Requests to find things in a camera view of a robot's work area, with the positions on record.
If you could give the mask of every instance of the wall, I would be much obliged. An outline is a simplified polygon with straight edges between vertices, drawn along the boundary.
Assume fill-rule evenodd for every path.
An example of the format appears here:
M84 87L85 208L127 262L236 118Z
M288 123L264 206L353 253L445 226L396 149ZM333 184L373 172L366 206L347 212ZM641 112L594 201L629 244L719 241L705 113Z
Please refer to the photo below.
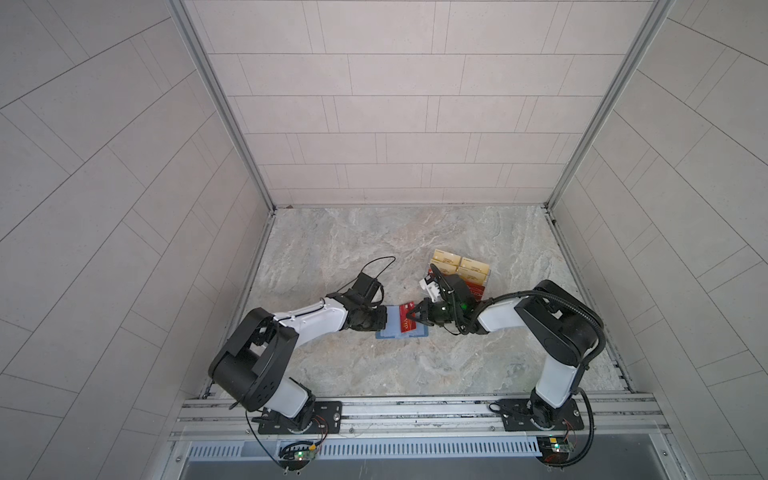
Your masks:
M139 478L266 208L162 0L0 2L0 65L0 478Z
M650 2L186 6L278 204L525 204Z
M768 478L766 27L763 0L680 0L554 208L698 478Z

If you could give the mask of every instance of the marble floor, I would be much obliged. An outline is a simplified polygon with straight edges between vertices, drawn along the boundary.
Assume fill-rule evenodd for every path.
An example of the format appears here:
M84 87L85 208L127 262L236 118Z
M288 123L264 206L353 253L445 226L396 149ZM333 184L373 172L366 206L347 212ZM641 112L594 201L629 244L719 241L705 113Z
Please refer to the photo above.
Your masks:
M580 297L540 207L307 208L277 211L247 310L314 303L384 255L397 256L379 278L384 304L418 302L425 296L418 281L435 248L490 263L486 296L527 290L548 278ZM533 389L544 358L525 328L451 336L433 327L414 339L344 330L294 351L286 374L318 396L515 393ZM581 385L622 388L606 352Z

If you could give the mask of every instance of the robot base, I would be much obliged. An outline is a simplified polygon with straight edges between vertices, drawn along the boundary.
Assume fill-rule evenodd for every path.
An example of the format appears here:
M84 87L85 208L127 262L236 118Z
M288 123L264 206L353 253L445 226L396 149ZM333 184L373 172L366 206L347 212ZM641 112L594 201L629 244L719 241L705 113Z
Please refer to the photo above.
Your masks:
M341 402L315 402L312 416L319 416L328 424L327 433L339 433L341 427ZM259 435L290 435L302 433L304 435L318 435L326 433L325 428L320 428L316 422L310 422L310 426L303 432L294 432L291 425L287 425L286 419L278 412L269 411L259 417Z
M502 415L502 422L504 423L505 432L524 432L531 431L536 428L528 418L528 400L527 399L499 399L496 402L505 410L512 412L520 412L520 416L515 418L514 415ZM565 421L571 424L572 430L584 430L584 420L581 419L581 412L578 410L576 400L568 399L568 401L558 409L560 415L554 420L555 430L564 429L560 425L565 426Z

